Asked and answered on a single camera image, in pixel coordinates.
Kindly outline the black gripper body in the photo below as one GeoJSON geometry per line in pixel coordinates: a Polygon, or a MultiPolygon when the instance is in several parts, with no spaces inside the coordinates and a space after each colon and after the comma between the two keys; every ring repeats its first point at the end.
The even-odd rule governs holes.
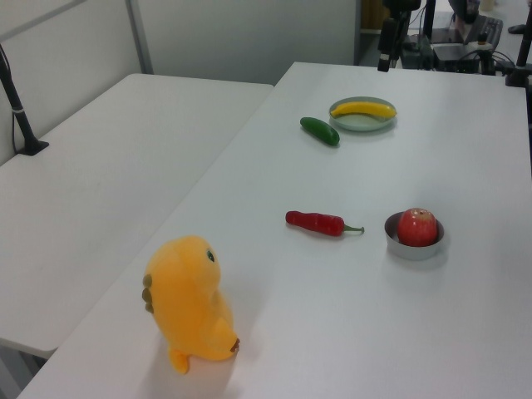
{"type": "Polygon", "coordinates": [[[420,8],[420,0],[383,0],[382,5],[390,12],[411,12],[420,8]]]}

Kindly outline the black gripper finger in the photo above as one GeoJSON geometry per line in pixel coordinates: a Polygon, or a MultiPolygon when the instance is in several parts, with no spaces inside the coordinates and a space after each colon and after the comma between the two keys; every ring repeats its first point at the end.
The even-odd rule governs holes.
{"type": "Polygon", "coordinates": [[[396,20],[393,18],[384,20],[377,46],[377,49],[380,52],[377,65],[378,71],[389,71],[395,36],[396,20]]]}
{"type": "Polygon", "coordinates": [[[410,19],[410,11],[400,12],[397,16],[397,34],[394,41],[394,62],[397,62],[401,56],[402,46],[407,36],[410,19]]]}

